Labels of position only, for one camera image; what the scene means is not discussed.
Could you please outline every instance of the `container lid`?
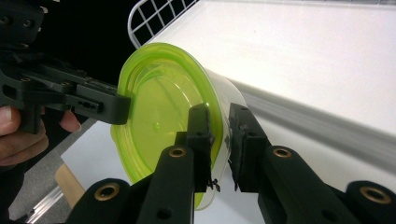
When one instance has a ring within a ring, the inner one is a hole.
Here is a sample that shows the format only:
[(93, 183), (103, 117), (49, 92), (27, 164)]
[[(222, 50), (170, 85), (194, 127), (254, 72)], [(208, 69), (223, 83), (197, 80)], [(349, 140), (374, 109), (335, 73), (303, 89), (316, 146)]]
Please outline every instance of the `container lid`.
[(206, 104), (215, 142), (212, 168), (223, 137), (222, 114), (205, 69), (178, 47), (153, 43), (138, 49), (121, 69), (119, 94), (131, 97), (129, 118), (111, 134), (133, 183), (154, 172), (161, 152), (186, 132), (189, 109)]

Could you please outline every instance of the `finger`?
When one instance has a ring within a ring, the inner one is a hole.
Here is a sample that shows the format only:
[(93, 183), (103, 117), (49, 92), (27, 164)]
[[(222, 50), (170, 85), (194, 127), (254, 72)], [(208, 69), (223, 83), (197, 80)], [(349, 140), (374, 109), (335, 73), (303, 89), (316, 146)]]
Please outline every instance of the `finger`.
[(44, 135), (44, 137), (41, 138), (38, 142), (29, 146), (25, 150), (0, 160), (0, 165), (1, 166), (15, 165), (23, 161), (32, 159), (36, 155), (43, 152), (48, 147), (48, 145), (49, 145), (49, 139), (46, 135)]
[(41, 128), (37, 134), (17, 131), (0, 137), (0, 160), (25, 150), (45, 136), (46, 129), (44, 123), (41, 122)]
[(20, 111), (9, 105), (0, 107), (0, 135), (15, 133), (21, 124)]
[(81, 130), (81, 124), (70, 110), (64, 112), (64, 116), (59, 124), (70, 133), (79, 132)]

